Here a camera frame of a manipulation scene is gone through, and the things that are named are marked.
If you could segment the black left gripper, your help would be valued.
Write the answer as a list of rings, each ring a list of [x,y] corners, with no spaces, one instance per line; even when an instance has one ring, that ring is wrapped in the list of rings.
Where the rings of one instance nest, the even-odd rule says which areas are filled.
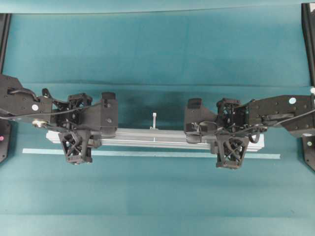
[[[116,94],[103,92],[95,104],[85,93],[70,95],[67,101],[54,99],[50,94],[48,98],[55,106],[48,130],[59,133],[66,161],[73,165],[92,163],[92,149],[100,146],[100,134],[106,138],[116,136]]]

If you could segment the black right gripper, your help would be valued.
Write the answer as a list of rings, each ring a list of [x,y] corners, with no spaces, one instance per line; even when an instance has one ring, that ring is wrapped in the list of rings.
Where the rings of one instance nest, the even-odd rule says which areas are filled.
[[[185,106],[186,141],[190,144],[201,143],[202,136],[212,131],[216,137],[216,167],[233,170],[240,168],[249,143],[259,141],[261,121],[250,124],[249,104],[242,105],[240,100],[236,99],[223,98],[217,102],[218,112],[210,112],[209,119],[202,117],[201,107],[201,98],[191,98]]]

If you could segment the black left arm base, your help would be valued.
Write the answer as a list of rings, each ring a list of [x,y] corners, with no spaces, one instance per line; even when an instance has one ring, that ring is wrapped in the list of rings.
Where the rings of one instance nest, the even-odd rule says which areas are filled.
[[[7,120],[0,120],[0,162],[3,162],[8,155],[9,141],[11,135],[11,124]]]

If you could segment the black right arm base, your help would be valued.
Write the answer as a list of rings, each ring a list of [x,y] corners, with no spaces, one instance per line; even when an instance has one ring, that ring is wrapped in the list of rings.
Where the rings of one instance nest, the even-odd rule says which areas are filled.
[[[302,137],[303,153],[305,163],[315,170],[315,137]]]

